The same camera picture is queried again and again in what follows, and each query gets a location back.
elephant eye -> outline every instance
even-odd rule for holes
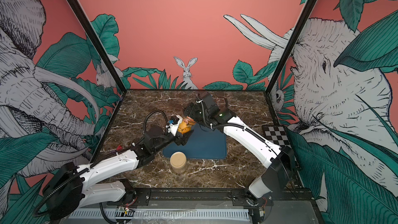
[[[322,68],[324,69],[324,72],[326,73],[326,61],[324,61],[324,62],[322,63]]]

rabbit illustration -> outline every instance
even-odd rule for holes
[[[182,67],[184,69],[184,73],[182,74],[183,76],[183,83],[187,84],[185,86],[185,89],[198,89],[197,86],[195,86],[195,84],[192,82],[191,77],[192,74],[191,72],[189,72],[189,68],[195,64],[195,62],[197,62],[198,58],[194,57],[191,60],[189,60],[188,62],[188,66],[185,67],[185,63],[178,57],[174,57],[174,59],[176,60],[176,63],[178,64],[178,66]]]

checkerboard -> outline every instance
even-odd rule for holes
[[[284,148],[285,146],[292,147],[290,145],[289,139],[286,136],[286,132],[284,127],[279,127],[279,126],[262,126],[263,132],[264,132],[264,137],[268,139],[268,141],[273,142],[274,144],[279,145],[280,147]],[[299,163],[296,160],[296,168],[299,168]]]

rabbit ear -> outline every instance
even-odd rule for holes
[[[185,68],[185,63],[180,58],[174,56],[174,59],[176,60],[176,63],[178,64],[178,66]]]
[[[189,60],[187,67],[191,67],[193,64],[195,64],[195,62],[197,62],[197,60],[198,60],[198,58],[196,58],[196,57]]]

black metal frame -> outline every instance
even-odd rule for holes
[[[275,69],[274,74],[272,75],[271,81],[268,84],[268,87],[266,89],[266,94],[270,94],[272,88],[274,87],[279,75],[282,72],[283,67],[285,66],[287,59],[290,57],[290,54],[292,53],[292,50],[294,46],[296,45],[297,39],[300,37],[301,31],[303,30],[306,21],[311,15],[312,9],[315,6],[317,0],[307,0],[304,8],[300,14],[300,17],[297,20],[296,26],[292,32],[292,35],[287,42],[286,48],[282,53],[281,59],[279,60],[279,63]]]
[[[115,80],[117,86],[119,87],[121,92],[126,92],[126,87],[124,86],[122,80],[117,75],[115,68],[113,67],[112,62],[108,58],[108,54],[105,48],[102,46],[101,40],[98,38],[97,33],[93,29],[91,22],[88,20],[86,14],[84,13],[82,6],[80,5],[78,0],[67,0],[73,12],[75,13],[77,19],[82,25],[84,31],[87,34],[87,37],[91,40],[93,46],[97,50],[99,56],[105,63],[109,72],[111,73],[113,79]]]

